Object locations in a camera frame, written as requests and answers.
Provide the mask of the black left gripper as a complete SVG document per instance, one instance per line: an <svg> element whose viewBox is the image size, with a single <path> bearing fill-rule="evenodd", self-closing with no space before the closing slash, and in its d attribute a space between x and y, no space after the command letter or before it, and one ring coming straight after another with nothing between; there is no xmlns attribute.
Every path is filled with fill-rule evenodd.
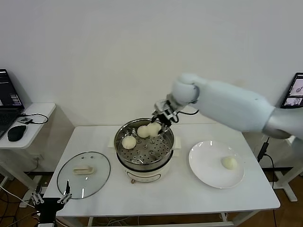
<svg viewBox="0 0 303 227"><path fill-rule="evenodd" d="M31 200L36 210L40 213L40 220L55 220L56 213L64 208L64 203L71 199L71 188L69 180L66 182L65 192L61 198L43 198L40 194L41 186L38 185L31 193Z"/></svg>

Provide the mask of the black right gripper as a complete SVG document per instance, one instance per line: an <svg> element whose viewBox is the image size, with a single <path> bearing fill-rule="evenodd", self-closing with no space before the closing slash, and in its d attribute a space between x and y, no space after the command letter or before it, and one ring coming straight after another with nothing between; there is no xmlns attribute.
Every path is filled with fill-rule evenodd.
<svg viewBox="0 0 303 227"><path fill-rule="evenodd" d="M161 129L158 134L167 132L173 123L178 123L178 113L172 108L169 100L160 100L155 103L155 114L151 118L151 123L161 122Z"/></svg>

